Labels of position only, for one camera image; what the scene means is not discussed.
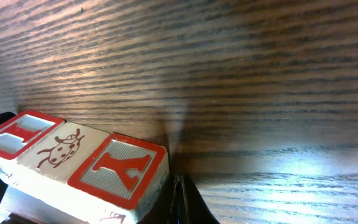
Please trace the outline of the red Y leaf block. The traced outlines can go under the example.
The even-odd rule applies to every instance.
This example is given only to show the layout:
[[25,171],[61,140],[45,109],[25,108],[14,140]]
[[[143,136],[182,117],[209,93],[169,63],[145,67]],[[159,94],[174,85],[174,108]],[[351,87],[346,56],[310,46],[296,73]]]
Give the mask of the red Y leaf block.
[[168,176],[165,147],[112,133],[67,184],[81,192],[89,223],[137,223],[150,212]]

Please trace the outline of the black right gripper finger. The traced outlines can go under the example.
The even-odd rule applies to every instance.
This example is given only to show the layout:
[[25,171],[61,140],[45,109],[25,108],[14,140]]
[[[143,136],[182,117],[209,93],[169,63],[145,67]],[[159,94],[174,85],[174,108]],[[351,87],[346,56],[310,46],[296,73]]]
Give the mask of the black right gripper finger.
[[187,175],[171,176],[139,224],[219,224]]

